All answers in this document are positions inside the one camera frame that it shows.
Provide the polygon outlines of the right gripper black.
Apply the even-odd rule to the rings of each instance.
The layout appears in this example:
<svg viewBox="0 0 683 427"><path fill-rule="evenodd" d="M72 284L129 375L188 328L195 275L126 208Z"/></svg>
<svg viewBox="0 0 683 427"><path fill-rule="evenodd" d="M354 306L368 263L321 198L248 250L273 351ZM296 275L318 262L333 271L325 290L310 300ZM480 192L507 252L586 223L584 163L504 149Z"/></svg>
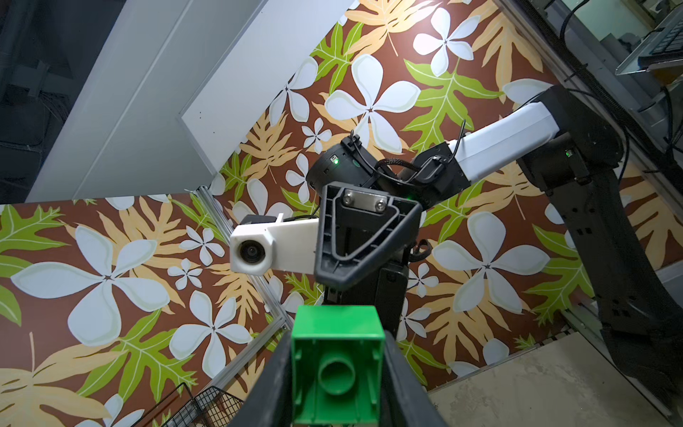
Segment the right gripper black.
<svg viewBox="0 0 683 427"><path fill-rule="evenodd" d="M422 206L339 181L320 205L314 276L323 304L373 306L384 330L398 330Z"/></svg>

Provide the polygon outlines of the dark green square lego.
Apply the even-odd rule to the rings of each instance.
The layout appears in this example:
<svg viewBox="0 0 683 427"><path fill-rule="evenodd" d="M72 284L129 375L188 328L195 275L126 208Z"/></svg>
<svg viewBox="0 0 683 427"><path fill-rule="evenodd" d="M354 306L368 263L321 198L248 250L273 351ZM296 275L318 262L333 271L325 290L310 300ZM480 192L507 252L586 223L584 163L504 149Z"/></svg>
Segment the dark green square lego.
<svg viewBox="0 0 683 427"><path fill-rule="evenodd" d="M373 306L301 306L291 334L293 423L376 425L384 345Z"/></svg>

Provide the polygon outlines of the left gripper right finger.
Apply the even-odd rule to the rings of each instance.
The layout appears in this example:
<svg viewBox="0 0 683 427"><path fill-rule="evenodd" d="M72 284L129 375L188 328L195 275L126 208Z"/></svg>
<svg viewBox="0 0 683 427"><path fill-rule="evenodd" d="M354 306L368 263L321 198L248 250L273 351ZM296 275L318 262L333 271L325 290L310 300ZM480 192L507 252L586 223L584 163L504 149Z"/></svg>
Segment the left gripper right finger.
<svg viewBox="0 0 683 427"><path fill-rule="evenodd" d="M381 425L446 426L388 331L382 363Z"/></svg>

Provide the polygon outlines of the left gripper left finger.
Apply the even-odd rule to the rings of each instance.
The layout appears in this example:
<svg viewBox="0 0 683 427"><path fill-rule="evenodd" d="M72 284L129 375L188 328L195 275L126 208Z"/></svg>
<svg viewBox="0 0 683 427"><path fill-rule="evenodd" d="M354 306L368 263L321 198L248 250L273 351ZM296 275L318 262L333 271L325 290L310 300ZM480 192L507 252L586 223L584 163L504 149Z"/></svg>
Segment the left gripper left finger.
<svg viewBox="0 0 683 427"><path fill-rule="evenodd" d="M285 332L247 400L229 426L291 426L293 380L291 333Z"/></svg>

